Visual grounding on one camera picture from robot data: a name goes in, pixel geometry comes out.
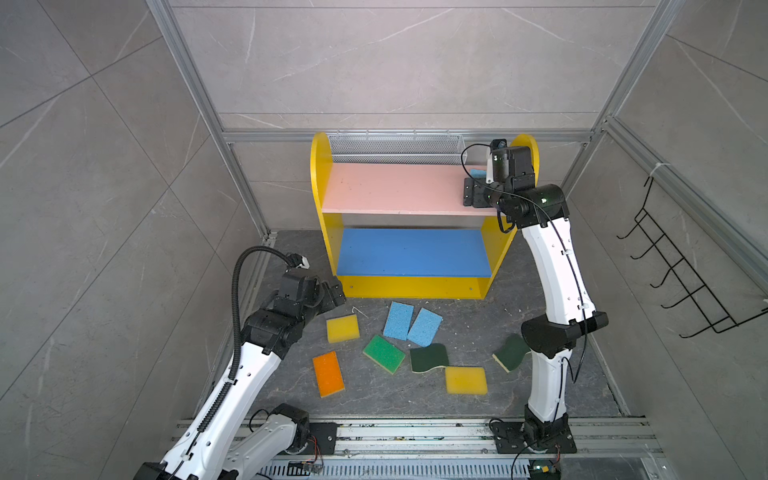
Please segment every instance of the blue shelf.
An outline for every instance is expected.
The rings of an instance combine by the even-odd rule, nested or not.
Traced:
[[[480,230],[346,228],[340,276],[490,278]]]

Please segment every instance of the pink shelf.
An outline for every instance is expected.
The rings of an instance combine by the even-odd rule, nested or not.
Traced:
[[[496,215],[493,208],[463,205],[465,178],[460,165],[333,164],[323,212]]]

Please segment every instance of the green sponge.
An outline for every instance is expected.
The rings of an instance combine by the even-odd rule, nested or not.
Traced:
[[[362,353],[384,367],[384,370],[389,373],[395,373],[406,357],[405,353],[378,335],[371,339],[371,342],[363,349]]]
[[[525,343],[523,337],[517,333],[513,333],[507,337],[507,341],[504,342],[504,346],[495,352],[493,352],[493,359],[498,362],[499,365],[507,372],[518,368],[523,362],[525,354],[530,352],[531,349],[528,344]]]
[[[448,366],[448,350],[441,343],[433,343],[422,349],[411,349],[411,371],[425,373]]]

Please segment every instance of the gray marble floor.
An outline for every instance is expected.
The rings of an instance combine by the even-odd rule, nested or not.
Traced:
[[[284,230],[276,247],[283,252],[301,253],[323,278],[330,276],[322,234],[319,231]],[[278,259],[267,267],[259,297],[277,288],[284,266]],[[511,333],[519,333],[523,320],[545,309],[536,267],[522,236],[515,238],[485,300],[403,300],[427,308],[443,317],[436,343],[448,348],[452,365],[482,366],[488,380],[488,395],[457,396],[445,391],[442,369],[425,374],[410,371],[406,360],[394,375],[362,354],[368,341],[383,331],[391,300],[353,299],[340,308],[316,317],[303,338],[288,352],[253,404],[271,409],[281,402],[305,409],[313,415],[494,415],[517,416],[523,412],[531,388],[531,361],[526,359],[512,373],[506,373],[491,354]],[[357,313],[360,338],[330,345],[326,339],[327,318]],[[388,339],[407,352],[413,345]],[[346,389],[321,399],[312,358],[335,350]],[[581,342],[574,353],[578,361]],[[566,395],[569,415],[576,417],[620,415],[605,375],[594,352],[587,350],[584,366],[574,385],[569,381]]]

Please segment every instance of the black wire rack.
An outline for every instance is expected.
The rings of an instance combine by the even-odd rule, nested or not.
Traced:
[[[629,237],[632,232],[634,232],[637,229],[640,229],[640,231],[643,232],[645,237],[650,241],[650,247],[648,247],[639,257],[631,256],[633,260],[639,260],[646,256],[648,252],[651,250],[656,250],[659,253],[659,256],[664,260],[664,262],[667,264],[667,272],[664,274],[664,278],[661,279],[658,285],[650,284],[653,288],[659,288],[660,286],[664,285],[664,282],[667,281],[667,278],[670,274],[674,275],[675,278],[677,278],[677,281],[680,283],[680,285],[683,287],[683,290],[685,290],[686,295],[679,299],[677,302],[673,303],[672,305],[665,306],[662,305],[661,308],[664,309],[670,309],[674,308],[675,306],[680,305],[685,300],[688,300],[689,298],[694,302],[694,305],[696,308],[701,312],[701,315],[704,317],[704,319],[707,321],[707,326],[705,326],[703,329],[698,330],[695,333],[691,333],[690,335],[680,335],[681,338],[689,339],[691,337],[694,337],[700,333],[706,332],[707,330],[712,330],[715,333],[723,333],[727,332],[728,330],[735,328],[737,326],[743,325],[744,323],[747,323],[751,320],[754,320],[760,316],[766,315],[768,313],[768,307],[762,309],[760,313],[751,316],[750,318],[746,320],[742,320],[741,322],[737,322],[731,314],[728,312],[728,310],[725,308],[725,306],[720,302],[720,299],[717,298],[717,296],[714,294],[711,288],[707,285],[706,282],[701,278],[701,275],[696,271],[693,265],[690,264],[688,259],[680,252],[680,249],[677,248],[677,245],[672,241],[671,238],[667,235],[666,232],[664,232],[664,229],[661,228],[661,225],[658,224],[658,222],[648,213],[648,210],[645,209],[645,204],[648,202],[648,195],[650,194],[650,188],[654,184],[654,179],[652,177],[649,177],[645,180],[645,184],[643,186],[645,187],[647,185],[648,189],[645,192],[645,199],[643,200],[643,206],[640,208],[640,211],[637,212],[637,215],[634,216],[634,227],[632,227],[632,230],[629,231],[626,235],[623,237],[618,236],[617,238],[619,240],[623,240],[627,237]],[[650,221],[653,223],[653,225],[656,226],[656,228],[661,232],[661,235],[656,239],[653,240],[648,234],[647,230],[641,225],[641,222],[644,220]],[[676,260],[675,262],[671,262],[669,258],[667,258],[666,255],[664,255],[664,252],[659,249],[659,242],[666,239],[667,242],[672,246],[674,251],[677,252],[677,254],[680,256],[679,260]],[[678,274],[678,271],[675,269],[682,269],[684,267],[687,267],[690,269],[691,272],[694,273],[696,280],[698,284],[695,288],[690,287],[687,285],[683,279],[680,277],[680,274]],[[717,321],[713,321],[710,316],[708,316],[704,312],[704,308],[701,306],[703,303],[702,301],[697,300],[697,298],[694,296],[694,294],[701,292],[702,295],[710,295],[712,299],[714,299],[715,302],[717,302],[717,305],[720,306],[723,312],[725,312],[725,316]]]

